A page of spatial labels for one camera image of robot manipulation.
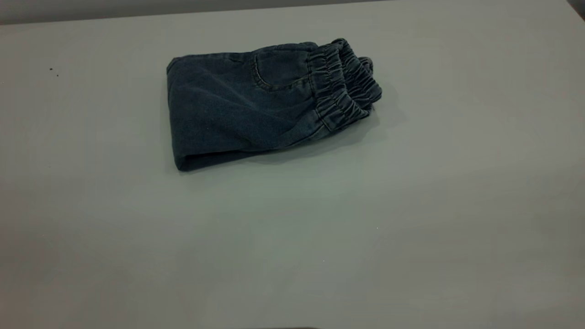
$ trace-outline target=gray surface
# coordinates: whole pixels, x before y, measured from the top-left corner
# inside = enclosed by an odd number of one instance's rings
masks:
[[[168,13],[344,4],[376,0],[2,0],[0,24]]]
[[[373,116],[176,171],[172,57],[339,36]],[[556,0],[1,26],[0,328],[582,329],[583,58]]]

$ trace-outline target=gathered fabric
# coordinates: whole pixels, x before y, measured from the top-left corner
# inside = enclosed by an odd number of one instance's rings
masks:
[[[382,95],[372,60],[345,39],[174,58],[167,87],[181,171],[322,139],[370,115]]]

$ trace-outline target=dark blue denim pants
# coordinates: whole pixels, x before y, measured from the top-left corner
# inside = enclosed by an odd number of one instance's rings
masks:
[[[372,68],[343,39],[175,58],[167,67],[175,164],[189,171],[331,135],[380,99]]]

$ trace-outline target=gray wall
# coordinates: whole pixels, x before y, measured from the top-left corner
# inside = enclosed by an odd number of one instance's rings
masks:
[[[0,24],[365,1],[376,0],[1,0]]]

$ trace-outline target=seam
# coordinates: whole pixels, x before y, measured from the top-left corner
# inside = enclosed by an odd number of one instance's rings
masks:
[[[313,84],[313,70],[311,70],[311,59],[309,57],[307,57],[307,70],[309,71],[309,86],[311,87],[311,95],[313,96],[313,99],[315,100],[315,114],[317,114],[317,118],[319,118],[319,121],[321,121],[321,123],[327,127],[327,130],[331,131],[331,129],[329,129],[329,126],[327,126],[327,124],[325,123],[325,121],[323,120],[323,118],[321,118],[321,114],[319,114],[319,111],[317,111],[317,108],[319,107],[319,100],[317,99],[317,95],[315,94],[315,86]]]
[[[317,130],[313,131],[313,132],[312,132],[312,133],[311,133],[309,136],[307,136],[307,137],[303,137],[303,138],[299,139],[298,141],[296,141],[296,142],[294,142],[294,143],[291,143],[291,144],[289,144],[289,145],[287,145],[287,146],[284,146],[284,147],[282,147],[282,148],[283,148],[283,149],[285,149],[285,148],[290,148],[290,147],[292,147],[292,146],[295,146],[296,144],[303,143],[303,142],[305,142],[306,140],[308,140],[308,139],[311,139],[311,138],[312,138],[313,136],[315,136],[315,135],[316,135],[318,132],[320,132],[320,131],[321,131],[321,129],[323,129],[323,127],[326,127],[326,128],[327,128],[327,130],[329,130],[329,128],[328,128],[328,127],[325,125],[325,123],[323,123],[321,126],[319,126],[319,128],[317,128]]]

